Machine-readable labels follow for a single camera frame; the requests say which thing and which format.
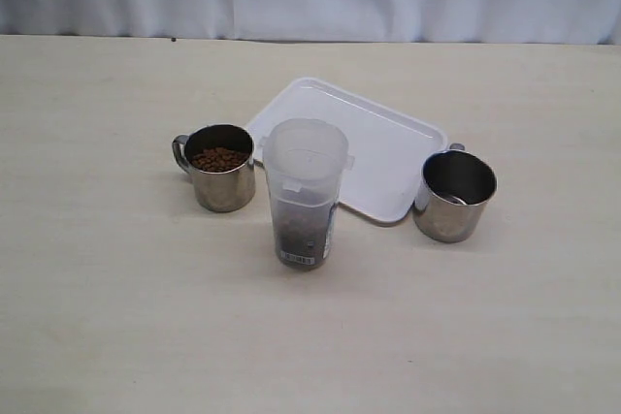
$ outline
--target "label on container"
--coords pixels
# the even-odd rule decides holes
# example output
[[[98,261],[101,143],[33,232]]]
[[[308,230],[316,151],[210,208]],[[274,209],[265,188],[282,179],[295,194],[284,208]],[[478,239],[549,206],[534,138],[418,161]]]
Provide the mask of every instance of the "label on container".
[[[334,229],[334,217],[337,213],[337,205],[334,204],[330,210],[330,218],[328,219],[328,232],[326,233],[326,245],[323,248],[323,258],[325,259],[330,254],[330,248],[332,247],[332,230]]]
[[[280,259],[287,262],[295,262],[303,266],[314,266],[314,257],[298,256],[289,252],[280,251]]]

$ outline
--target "stainless steel mug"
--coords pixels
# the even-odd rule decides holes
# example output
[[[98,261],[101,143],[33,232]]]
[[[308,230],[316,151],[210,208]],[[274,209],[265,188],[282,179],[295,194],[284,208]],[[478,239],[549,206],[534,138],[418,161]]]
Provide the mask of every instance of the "stainless steel mug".
[[[224,147],[247,153],[242,165],[228,172],[206,172],[191,161],[205,149]],[[230,212],[248,204],[255,191],[254,142],[250,134],[235,125],[207,126],[173,140],[173,154],[179,166],[191,177],[198,203],[214,212]]]
[[[448,150],[431,155],[423,165],[414,199],[414,222],[429,238],[463,241],[473,233],[495,192],[492,169],[461,144],[452,144]]]

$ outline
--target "wooden tabletop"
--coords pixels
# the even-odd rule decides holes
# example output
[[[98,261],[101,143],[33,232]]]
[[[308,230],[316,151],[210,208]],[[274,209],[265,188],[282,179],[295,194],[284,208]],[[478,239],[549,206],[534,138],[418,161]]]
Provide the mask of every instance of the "wooden tabletop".
[[[301,76],[486,160],[474,236],[340,210],[298,273],[261,169],[199,207],[172,138]],[[619,47],[0,37],[0,411],[616,412],[620,154]]]

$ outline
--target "white plastic tray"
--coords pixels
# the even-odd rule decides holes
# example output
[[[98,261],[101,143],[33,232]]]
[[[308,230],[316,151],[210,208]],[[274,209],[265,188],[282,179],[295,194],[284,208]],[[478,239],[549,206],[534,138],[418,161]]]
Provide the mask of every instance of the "white plastic tray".
[[[448,142],[442,130],[424,121],[328,82],[301,78],[246,125],[257,143],[257,161],[263,160],[258,143],[289,118],[319,118],[341,128],[355,160],[352,169],[343,173],[340,202],[384,224],[398,222],[408,214],[422,164]]]

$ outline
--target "plastic cup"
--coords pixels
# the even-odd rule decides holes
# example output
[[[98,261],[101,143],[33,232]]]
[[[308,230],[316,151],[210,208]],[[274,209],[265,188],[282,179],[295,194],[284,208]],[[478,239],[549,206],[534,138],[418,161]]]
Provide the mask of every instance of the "plastic cup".
[[[321,266],[332,242],[349,144],[336,126],[295,118],[277,125],[263,148],[276,254],[299,270]]]

